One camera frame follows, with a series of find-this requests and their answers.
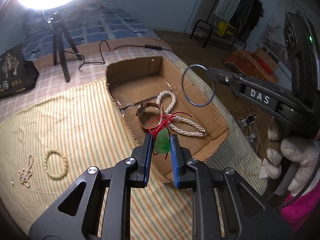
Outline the pink sleeve forearm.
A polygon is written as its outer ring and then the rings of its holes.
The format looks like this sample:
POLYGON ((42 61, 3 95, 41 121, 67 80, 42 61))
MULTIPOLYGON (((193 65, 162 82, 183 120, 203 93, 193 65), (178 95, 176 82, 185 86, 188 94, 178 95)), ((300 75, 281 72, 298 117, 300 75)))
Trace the pink sleeve forearm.
POLYGON ((319 183, 312 191, 281 209, 281 217, 289 224, 293 232, 297 232, 307 220, 318 201, 319 183))

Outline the right white gloved hand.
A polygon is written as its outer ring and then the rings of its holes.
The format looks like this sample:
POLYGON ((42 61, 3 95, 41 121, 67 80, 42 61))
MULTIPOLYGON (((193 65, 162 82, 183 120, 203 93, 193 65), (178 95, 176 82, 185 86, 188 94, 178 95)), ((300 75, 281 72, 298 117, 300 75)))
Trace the right white gloved hand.
POLYGON ((287 187, 294 197, 306 185, 314 171, 319 157, 319 144, 300 137, 286 138, 280 125, 276 119, 272 119, 268 125, 259 178, 279 178, 282 172, 280 163, 283 158, 299 163, 299 168, 287 187))

